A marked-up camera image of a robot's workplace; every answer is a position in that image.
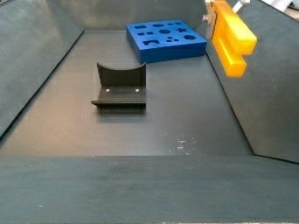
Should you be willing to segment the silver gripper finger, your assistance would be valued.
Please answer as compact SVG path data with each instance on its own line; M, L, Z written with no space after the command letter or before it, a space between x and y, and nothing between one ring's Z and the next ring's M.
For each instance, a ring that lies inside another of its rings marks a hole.
M207 14L203 16L203 21L207 23L207 33L206 37L207 39L213 38L213 33L214 33L214 28L215 28L215 23L217 23L217 12L214 10L214 2L215 0L205 0L206 3L206 8L207 8Z
M250 4L250 0L238 0L235 6L233 7L234 12L238 13L246 4Z

